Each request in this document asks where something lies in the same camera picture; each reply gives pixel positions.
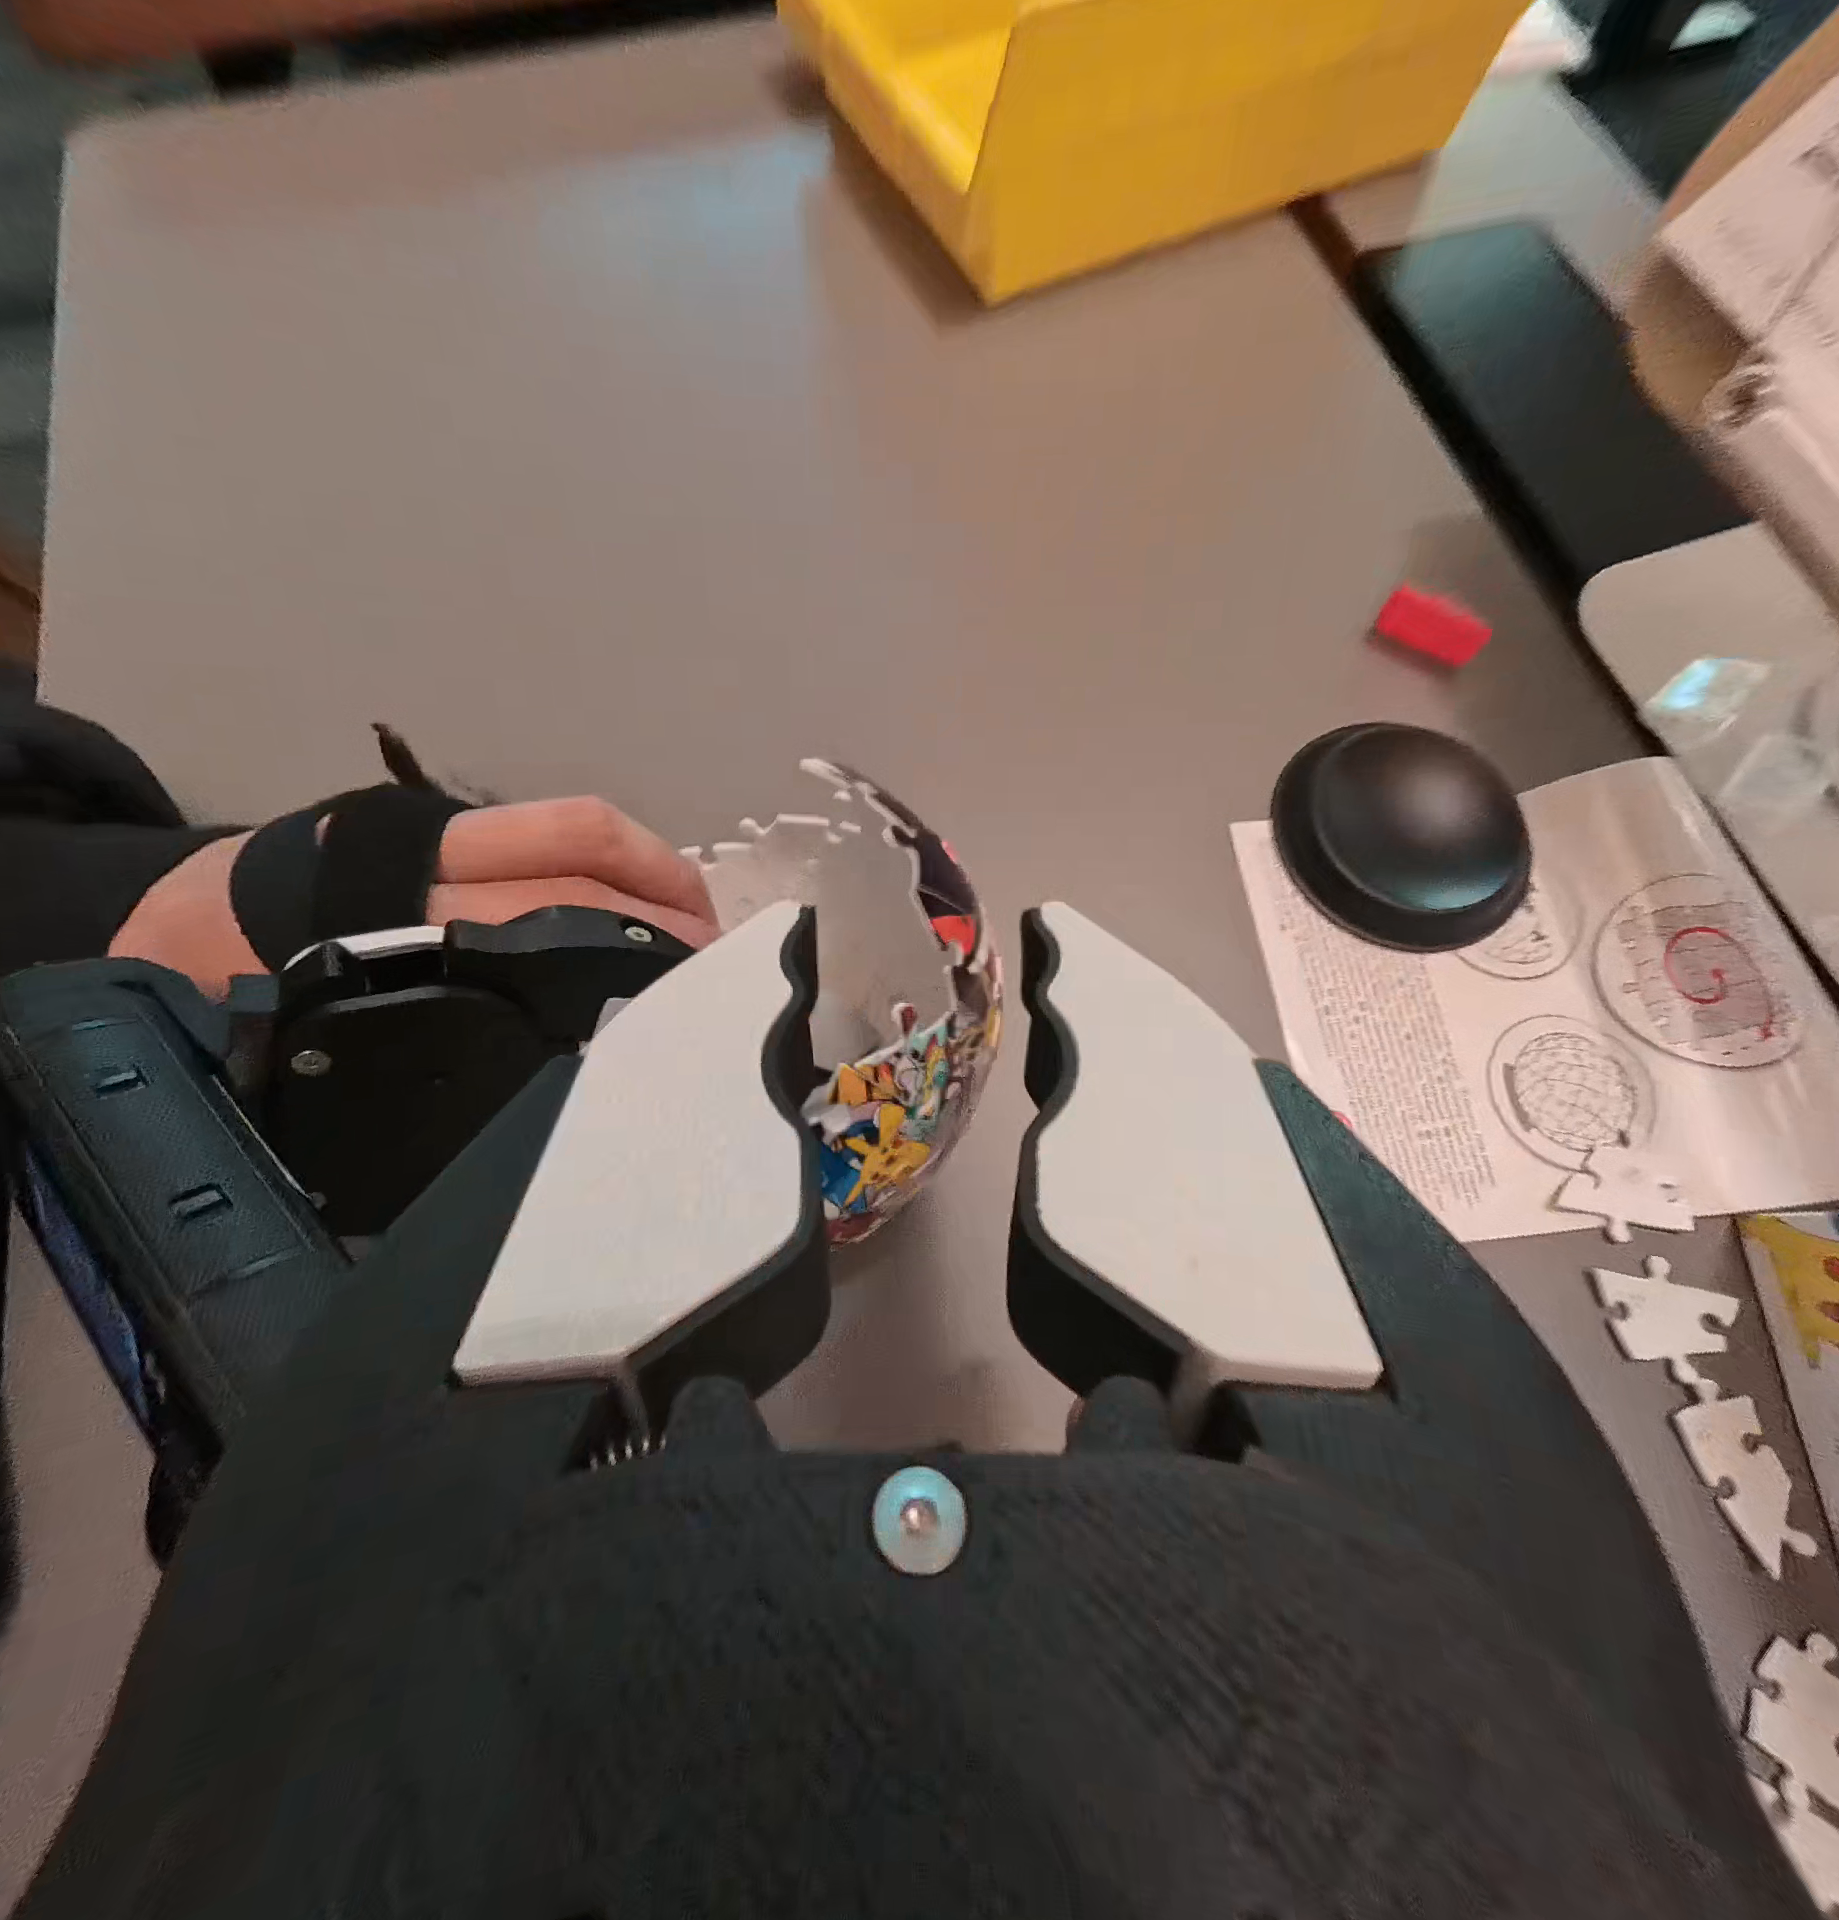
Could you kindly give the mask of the puzzle pieces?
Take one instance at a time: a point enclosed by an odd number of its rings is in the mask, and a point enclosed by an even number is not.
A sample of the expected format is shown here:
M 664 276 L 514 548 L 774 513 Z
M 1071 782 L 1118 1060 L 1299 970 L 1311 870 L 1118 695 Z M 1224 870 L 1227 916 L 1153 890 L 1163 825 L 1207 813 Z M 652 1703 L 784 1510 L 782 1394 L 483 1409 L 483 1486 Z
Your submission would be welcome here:
M 1554 1206 L 1595 1220 L 1613 1244 L 1628 1244 L 1633 1230 L 1693 1227 L 1673 1183 L 1627 1146 L 1595 1151 L 1557 1188 Z M 1727 1352 L 1742 1301 L 1678 1284 L 1656 1253 L 1635 1268 L 1591 1266 L 1587 1280 L 1623 1357 L 1673 1379 L 1677 1443 L 1750 1563 L 1778 1582 L 1789 1560 L 1817 1560 L 1819 1540 L 1795 1521 L 1795 1476 L 1756 1402 L 1703 1366 Z M 1750 1667 L 1739 1734 L 1771 1837 L 1819 1916 L 1839 1918 L 1839 1647 L 1827 1630 L 1767 1642 Z

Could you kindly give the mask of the white stand base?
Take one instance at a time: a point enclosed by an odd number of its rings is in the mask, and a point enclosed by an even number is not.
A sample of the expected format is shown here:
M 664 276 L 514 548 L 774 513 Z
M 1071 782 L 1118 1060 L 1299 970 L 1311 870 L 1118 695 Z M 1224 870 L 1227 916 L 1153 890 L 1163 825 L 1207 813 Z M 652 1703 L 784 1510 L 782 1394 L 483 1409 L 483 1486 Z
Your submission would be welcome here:
M 1647 700 L 1693 659 L 1771 661 L 1777 714 L 1839 663 L 1839 615 L 1759 524 L 1603 570 L 1582 588 L 1577 620 L 1648 731 Z M 1786 832 L 1729 825 L 1716 788 L 1731 745 L 1665 750 L 1839 991 L 1839 816 L 1823 810 Z

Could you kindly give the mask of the person's left hand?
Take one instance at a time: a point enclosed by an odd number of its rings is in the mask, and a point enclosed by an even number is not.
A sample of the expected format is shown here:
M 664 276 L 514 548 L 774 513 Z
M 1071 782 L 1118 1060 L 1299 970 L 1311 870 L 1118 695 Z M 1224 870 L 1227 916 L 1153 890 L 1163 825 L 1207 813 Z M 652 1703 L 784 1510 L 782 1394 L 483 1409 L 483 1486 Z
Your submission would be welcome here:
M 104 947 L 223 996 L 237 974 L 262 972 L 231 905 L 230 882 L 251 832 L 217 838 L 154 879 Z M 470 807 L 452 816 L 411 908 L 387 928 L 452 922 L 505 924 L 554 907 L 638 916 L 689 947 L 717 939 L 698 866 L 599 797 Z

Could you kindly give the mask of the small red plastic block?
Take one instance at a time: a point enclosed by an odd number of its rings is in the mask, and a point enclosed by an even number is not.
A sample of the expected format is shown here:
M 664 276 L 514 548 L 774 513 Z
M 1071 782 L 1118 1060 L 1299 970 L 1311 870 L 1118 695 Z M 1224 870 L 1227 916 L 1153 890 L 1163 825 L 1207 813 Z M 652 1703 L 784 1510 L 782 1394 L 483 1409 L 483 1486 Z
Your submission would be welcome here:
M 1448 671 L 1473 663 L 1494 638 L 1491 623 L 1464 601 L 1412 582 L 1387 593 L 1370 631 L 1388 646 Z

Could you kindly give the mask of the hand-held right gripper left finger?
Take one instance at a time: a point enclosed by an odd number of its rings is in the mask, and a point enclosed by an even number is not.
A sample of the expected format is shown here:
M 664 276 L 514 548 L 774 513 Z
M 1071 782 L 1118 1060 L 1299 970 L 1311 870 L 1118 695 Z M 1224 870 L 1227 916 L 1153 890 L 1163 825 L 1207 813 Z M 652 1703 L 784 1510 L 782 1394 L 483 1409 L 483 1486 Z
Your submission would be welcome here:
M 466 1386 L 608 1381 L 663 1426 L 695 1379 L 760 1397 L 832 1314 L 815 908 L 776 901 L 623 1003 L 581 1067 L 452 1358 Z

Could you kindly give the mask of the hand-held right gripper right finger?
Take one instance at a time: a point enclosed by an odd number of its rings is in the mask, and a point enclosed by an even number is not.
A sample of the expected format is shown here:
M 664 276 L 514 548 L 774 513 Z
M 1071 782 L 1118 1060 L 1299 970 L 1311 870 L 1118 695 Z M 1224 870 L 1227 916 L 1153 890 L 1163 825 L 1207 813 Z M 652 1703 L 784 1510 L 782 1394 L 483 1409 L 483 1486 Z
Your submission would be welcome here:
M 1385 1363 L 1267 1088 L 1172 972 L 1066 901 L 1021 924 L 1031 1124 L 1009 1325 L 1071 1394 L 1153 1386 L 1175 1426 L 1224 1388 L 1378 1386 Z

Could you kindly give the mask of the clear acrylic holder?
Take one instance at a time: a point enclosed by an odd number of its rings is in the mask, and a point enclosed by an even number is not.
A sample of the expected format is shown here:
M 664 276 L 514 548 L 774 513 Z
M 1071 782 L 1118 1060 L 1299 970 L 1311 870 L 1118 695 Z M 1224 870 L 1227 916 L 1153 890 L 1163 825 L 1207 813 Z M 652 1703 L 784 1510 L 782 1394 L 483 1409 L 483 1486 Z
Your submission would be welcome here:
M 1678 757 L 1731 742 L 1716 788 L 1729 825 L 1786 832 L 1839 816 L 1839 663 L 1775 712 L 1772 666 L 1693 659 L 1644 704 L 1650 731 Z

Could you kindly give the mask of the partly built puzzle ball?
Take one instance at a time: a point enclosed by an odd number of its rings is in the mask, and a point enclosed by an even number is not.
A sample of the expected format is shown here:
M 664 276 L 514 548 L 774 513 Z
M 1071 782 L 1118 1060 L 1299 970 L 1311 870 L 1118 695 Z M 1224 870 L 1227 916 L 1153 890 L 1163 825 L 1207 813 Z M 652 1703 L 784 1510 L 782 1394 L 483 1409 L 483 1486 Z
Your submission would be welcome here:
M 881 779 L 832 757 L 811 806 L 746 816 L 684 854 L 720 932 L 789 905 L 815 915 L 812 1085 L 832 1246 L 883 1230 L 939 1173 L 1000 1051 L 1004 954 L 955 850 Z

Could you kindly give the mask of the yellow plastic bin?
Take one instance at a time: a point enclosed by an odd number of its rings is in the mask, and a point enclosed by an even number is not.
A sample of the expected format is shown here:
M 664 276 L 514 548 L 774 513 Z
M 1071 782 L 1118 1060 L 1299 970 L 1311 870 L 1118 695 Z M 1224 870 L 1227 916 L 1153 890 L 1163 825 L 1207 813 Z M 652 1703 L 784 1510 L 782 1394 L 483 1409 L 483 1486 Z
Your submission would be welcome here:
M 1524 2 L 781 2 L 830 106 L 999 305 L 1378 177 Z

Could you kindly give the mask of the black round ball stand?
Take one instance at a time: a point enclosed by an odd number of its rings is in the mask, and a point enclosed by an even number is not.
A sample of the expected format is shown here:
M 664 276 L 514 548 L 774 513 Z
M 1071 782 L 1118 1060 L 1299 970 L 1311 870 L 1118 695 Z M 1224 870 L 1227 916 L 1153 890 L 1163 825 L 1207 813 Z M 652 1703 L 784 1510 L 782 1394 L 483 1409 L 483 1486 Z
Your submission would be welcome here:
M 1274 783 L 1269 827 L 1296 892 L 1381 947 L 1474 947 L 1531 894 L 1515 791 L 1447 732 L 1359 721 L 1311 738 Z

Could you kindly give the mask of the folded paper instruction leaflet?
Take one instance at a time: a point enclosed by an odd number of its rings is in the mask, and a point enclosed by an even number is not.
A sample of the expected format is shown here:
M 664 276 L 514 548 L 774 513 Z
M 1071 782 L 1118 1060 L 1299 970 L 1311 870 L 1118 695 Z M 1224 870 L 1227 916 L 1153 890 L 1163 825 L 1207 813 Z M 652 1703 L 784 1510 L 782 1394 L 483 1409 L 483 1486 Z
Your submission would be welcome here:
M 1839 1012 L 1678 764 L 1521 810 L 1529 899 L 1436 955 L 1339 929 L 1230 827 L 1292 1072 L 1461 1243 L 1563 1230 L 1617 1143 L 1696 1215 L 1839 1199 Z

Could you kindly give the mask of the instruction sheet on board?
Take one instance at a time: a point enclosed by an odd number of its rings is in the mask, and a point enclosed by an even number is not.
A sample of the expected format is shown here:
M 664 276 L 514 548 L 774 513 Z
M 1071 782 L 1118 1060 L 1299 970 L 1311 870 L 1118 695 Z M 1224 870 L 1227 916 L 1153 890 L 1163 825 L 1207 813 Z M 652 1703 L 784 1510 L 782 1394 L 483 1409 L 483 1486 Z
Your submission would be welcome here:
M 1739 490 L 1750 511 L 1791 552 L 1815 588 L 1839 613 L 1839 591 L 1817 563 L 1767 517 L 1731 466 L 1713 450 L 1700 429 L 1700 399 L 1727 371 L 1739 339 L 1716 321 L 1673 268 L 1664 262 L 1658 234 L 1740 156 L 1775 129 L 1821 78 L 1839 71 L 1839 10 L 1833 12 L 1797 54 L 1761 84 L 1724 127 L 1665 203 L 1635 279 L 1627 291 L 1627 352 L 1633 372 L 1655 406 L 1703 448 L 1718 474 Z

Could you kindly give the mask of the blue puzzle box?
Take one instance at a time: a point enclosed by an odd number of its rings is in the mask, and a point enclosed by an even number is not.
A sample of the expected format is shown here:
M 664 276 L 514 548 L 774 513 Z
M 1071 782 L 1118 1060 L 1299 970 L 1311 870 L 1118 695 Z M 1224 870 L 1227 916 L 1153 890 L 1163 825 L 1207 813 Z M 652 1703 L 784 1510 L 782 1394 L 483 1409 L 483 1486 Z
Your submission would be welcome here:
M 1839 1212 L 1756 1212 L 1739 1231 L 1839 1558 Z

